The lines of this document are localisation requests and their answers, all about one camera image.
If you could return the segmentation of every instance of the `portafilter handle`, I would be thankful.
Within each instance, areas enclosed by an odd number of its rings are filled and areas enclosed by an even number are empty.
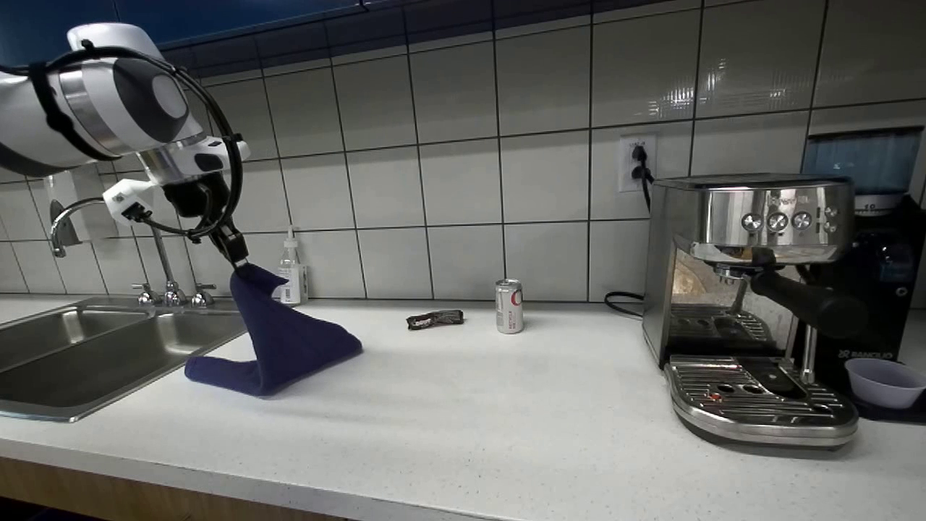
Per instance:
[[[808,286],[772,270],[756,273],[750,280],[753,292],[783,305],[823,335],[848,338],[868,324],[865,304],[826,287]]]

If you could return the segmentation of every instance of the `stainless steel sink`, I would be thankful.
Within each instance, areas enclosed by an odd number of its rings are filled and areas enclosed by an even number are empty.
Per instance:
[[[241,335],[241,315],[89,299],[0,325],[0,414],[73,422]]]

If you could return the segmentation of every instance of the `blue cloth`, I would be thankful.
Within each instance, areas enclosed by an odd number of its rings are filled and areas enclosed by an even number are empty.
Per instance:
[[[251,335],[257,360],[232,362],[209,356],[186,363],[187,378],[254,396],[268,396],[363,350],[338,324],[304,315],[272,299],[286,279],[254,264],[231,276],[231,295]]]

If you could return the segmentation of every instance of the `soda can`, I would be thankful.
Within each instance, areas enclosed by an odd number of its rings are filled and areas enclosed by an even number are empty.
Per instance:
[[[524,329],[519,280],[502,279],[495,283],[495,322],[498,331],[506,335],[520,333]]]

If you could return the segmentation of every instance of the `white countertop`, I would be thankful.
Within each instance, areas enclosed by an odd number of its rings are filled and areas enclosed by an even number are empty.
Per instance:
[[[1,298],[0,322],[73,300]],[[639,322],[528,305],[503,336],[468,303],[464,325],[406,330],[442,307],[310,303],[366,352],[268,400],[175,371],[75,424],[0,418],[0,456],[362,521],[922,519],[926,427],[862,420],[836,453],[722,448],[675,417]],[[253,358],[247,336],[212,354]]]

